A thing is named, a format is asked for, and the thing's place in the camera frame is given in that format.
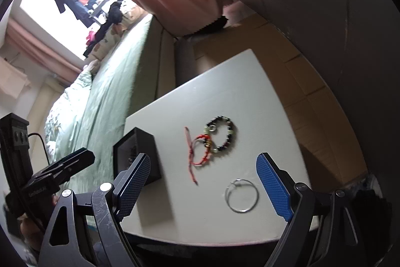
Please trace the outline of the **left hand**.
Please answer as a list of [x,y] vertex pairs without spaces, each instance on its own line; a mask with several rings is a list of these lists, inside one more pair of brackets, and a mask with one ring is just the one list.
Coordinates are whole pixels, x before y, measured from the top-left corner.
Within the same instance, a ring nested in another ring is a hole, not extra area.
[[18,222],[20,222],[20,232],[27,243],[31,247],[39,247],[44,236],[37,224],[25,213],[18,218]]

